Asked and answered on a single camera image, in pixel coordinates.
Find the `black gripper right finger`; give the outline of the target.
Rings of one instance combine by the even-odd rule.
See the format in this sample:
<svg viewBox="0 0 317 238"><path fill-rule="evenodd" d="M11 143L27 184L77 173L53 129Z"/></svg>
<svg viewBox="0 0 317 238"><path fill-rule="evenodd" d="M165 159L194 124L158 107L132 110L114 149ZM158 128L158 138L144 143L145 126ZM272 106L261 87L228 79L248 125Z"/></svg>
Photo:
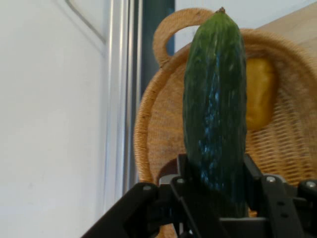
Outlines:
<svg viewBox="0 0 317 238"><path fill-rule="evenodd" d="M263 174L252 158L244 158L245 199L257 216L265 218L272 238L317 236L317 181L292 186L278 175Z"/></svg>

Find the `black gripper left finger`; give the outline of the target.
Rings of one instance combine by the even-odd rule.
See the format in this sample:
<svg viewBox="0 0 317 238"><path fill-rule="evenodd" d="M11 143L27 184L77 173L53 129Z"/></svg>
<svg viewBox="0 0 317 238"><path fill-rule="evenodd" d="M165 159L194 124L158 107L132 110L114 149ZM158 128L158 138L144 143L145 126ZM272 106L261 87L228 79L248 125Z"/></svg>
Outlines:
<svg viewBox="0 0 317 238"><path fill-rule="evenodd" d="M219 238L220 220L189 182L185 154L178 156L177 165L179 173L166 184L133 186L83 236L153 238L161 226L173 224L180 238Z"/></svg>

